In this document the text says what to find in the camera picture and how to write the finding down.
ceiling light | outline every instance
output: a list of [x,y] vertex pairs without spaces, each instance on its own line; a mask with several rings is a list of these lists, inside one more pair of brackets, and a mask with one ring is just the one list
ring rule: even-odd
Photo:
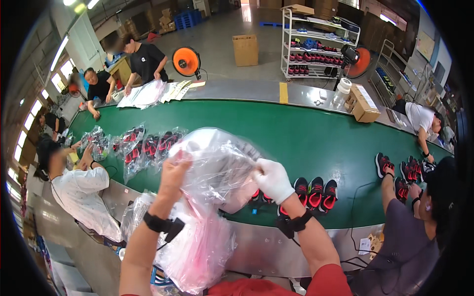
[[99,2],[99,0],[91,0],[89,4],[87,4],[87,8],[92,9],[92,7],[97,4],[97,2]]
[[86,9],[86,5],[84,3],[80,3],[74,8],[74,12],[80,14],[84,9]]
[[59,56],[63,52],[63,49],[66,47],[66,43],[68,42],[69,38],[67,35],[64,37],[63,41],[61,42],[61,45],[59,46],[58,52],[56,53],[55,59],[53,60],[53,63],[51,64],[51,71],[53,71],[56,67],[56,63],[59,60]]

label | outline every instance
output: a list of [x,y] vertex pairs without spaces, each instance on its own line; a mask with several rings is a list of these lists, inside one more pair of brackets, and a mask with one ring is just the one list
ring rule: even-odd
[[365,88],[362,86],[362,85],[356,85],[357,88],[359,89],[360,93],[362,94],[362,96],[364,97],[364,99],[367,101],[367,103],[369,104],[370,108],[374,108],[374,109],[377,109],[377,105],[374,103],[374,101],[372,101],[372,99],[370,98],[369,94],[367,93],[367,91],[365,90]]
[[366,255],[368,254],[370,250],[370,240],[368,238],[361,238],[360,239],[360,244],[359,244],[359,255]]

green conveyor belt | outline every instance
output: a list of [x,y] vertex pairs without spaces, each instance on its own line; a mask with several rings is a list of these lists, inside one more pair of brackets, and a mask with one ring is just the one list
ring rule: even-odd
[[[249,140],[264,155],[285,166],[290,181],[305,177],[308,181],[320,176],[325,182],[335,179],[339,201],[327,216],[319,220],[326,229],[350,228],[354,192],[358,190],[353,210],[354,227],[384,223],[381,203],[380,179],[375,168],[375,155],[383,152],[395,164],[395,174],[400,176],[399,164],[410,155],[420,156],[417,138],[411,134],[378,123],[358,123],[353,116],[324,110],[288,105],[229,101],[184,100],[153,108],[106,107],[100,109],[99,122],[85,111],[78,114],[70,129],[79,140],[83,133],[100,125],[104,132],[120,135],[127,129],[145,121],[148,132],[166,131],[179,126],[192,131],[213,126]],[[428,144],[437,161],[450,154],[438,146]],[[123,161],[110,156],[101,162],[113,179],[123,184]],[[143,170],[127,186],[142,192],[157,191],[160,175],[154,169]],[[264,206],[252,214],[244,207],[233,215],[232,221],[273,226],[275,204]]]

white t-shirt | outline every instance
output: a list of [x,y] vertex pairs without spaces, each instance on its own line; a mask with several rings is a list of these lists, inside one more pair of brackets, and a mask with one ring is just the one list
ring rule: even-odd
[[405,105],[405,112],[407,113],[408,120],[410,120],[413,128],[418,132],[419,128],[422,127],[425,132],[432,134],[433,130],[431,125],[433,124],[433,116],[435,112],[428,108],[425,108],[416,103],[407,103]]
[[115,242],[122,241],[120,227],[110,215],[97,191],[109,187],[109,175],[102,167],[67,170],[54,178],[51,191],[56,202],[71,216]]

white glove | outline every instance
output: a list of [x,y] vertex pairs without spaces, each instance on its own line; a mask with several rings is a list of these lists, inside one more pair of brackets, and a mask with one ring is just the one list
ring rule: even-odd
[[257,166],[259,170],[252,172],[253,179],[257,182],[258,187],[277,205],[295,192],[281,163],[259,158]]

